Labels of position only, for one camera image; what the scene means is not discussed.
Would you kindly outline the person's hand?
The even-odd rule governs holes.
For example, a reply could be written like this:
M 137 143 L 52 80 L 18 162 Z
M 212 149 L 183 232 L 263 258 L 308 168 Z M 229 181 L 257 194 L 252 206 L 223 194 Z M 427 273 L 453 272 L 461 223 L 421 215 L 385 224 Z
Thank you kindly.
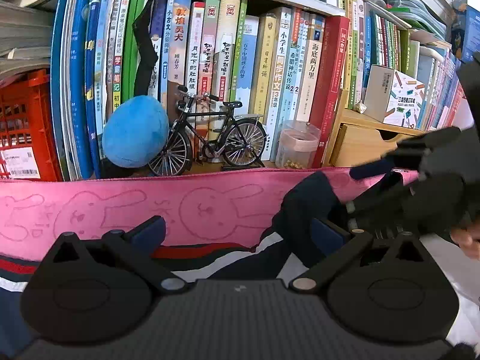
M 465 229 L 451 230 L 450 236 L 467 257 L 473 260 L 480 259 L 480 229 L 478 223 Z

